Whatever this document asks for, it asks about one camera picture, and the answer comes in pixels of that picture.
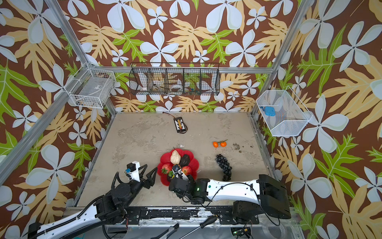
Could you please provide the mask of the red flower-shaped fruit bowl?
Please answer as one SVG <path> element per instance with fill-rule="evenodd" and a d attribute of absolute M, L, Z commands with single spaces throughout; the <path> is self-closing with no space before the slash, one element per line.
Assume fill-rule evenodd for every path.
<path fill-rule="evenodd" d="M 171 152 L 163 154 L 160 158 L 160 163 L 157 166 L 157 174 L 160 176 L 161 183 L 164 186 L 170 185 L 170 177 L 173 175 L 173 173 L 170 173 L 170 171 L 174 166 L 174 164 L 171 162 L 171 156 L 175 151 L 180 155 L 180 157 L 183 157 L 185 155 L 189 156 L 190 163 L 188 166 L 186 166 L 186 172 L 188 173 L 188 175 L 191 175 L 194 180 L 197 179 L 198 170 L 200 167 L 199 161 L 194 157 L 194 154 L 191 151 L 175 148 Z"/>

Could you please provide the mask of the dark avocado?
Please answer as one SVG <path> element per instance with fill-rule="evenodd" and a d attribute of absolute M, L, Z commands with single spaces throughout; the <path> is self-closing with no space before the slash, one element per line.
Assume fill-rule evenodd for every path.
<path fill-rule="evenodd" d="M 184 154 L 181 157 L 179 165 L 181 168 L 183 168 L 185 166 L 189 166 L 190 162 L 191 162 L 190 156 L 188 154 Z"/>

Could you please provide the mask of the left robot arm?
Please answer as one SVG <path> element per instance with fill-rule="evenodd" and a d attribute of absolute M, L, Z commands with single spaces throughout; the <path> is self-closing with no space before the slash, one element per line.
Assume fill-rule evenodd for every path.
<path fill-rule="evenodd" d="M 28 239 L 71 239 L 94 228 L 114 225 L 127 218 L 130 204 L 142 188 L 154 186 L 157 168 L 143 178 L 147 165 L 137 168 L 134 178 L 122 182 L 119 173 L 114 175 L 110 190 L 93 199 L 83 210 L 50 224 L 33 223 L 29 225 Z"/>

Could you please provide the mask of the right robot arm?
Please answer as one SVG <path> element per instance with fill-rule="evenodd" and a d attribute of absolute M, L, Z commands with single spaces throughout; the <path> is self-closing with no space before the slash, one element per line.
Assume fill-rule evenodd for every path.
<path fill-rule="evenodd" d="M 206 201 L 233 200 L 233 215 L 249 220 L 255 215 L 266 214 L 276 219 L 290 219 L 291 213 L 286 186 L 266 174 L 246 182 L 224 182 L 199 178 L 188 180 L 174 177 L 169 190 L 180 199 L 187 198 L 191 204 Z"/>

